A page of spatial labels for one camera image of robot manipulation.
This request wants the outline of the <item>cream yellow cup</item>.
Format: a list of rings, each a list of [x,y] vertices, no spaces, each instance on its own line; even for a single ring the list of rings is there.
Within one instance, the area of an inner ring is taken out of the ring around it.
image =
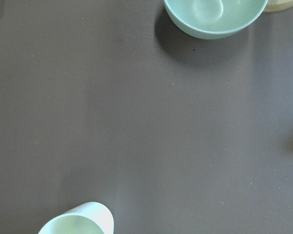
[[[114,218],[107,206],[99,202],[87,202],[51,220],[40,234],[112,234]]]

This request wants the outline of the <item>green bowl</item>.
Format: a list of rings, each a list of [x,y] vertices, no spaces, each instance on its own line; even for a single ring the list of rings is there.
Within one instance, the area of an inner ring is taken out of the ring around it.
[[[266,0],[165,0],[165,10],[184,33],[222,39],[245,29],[264,11]]]

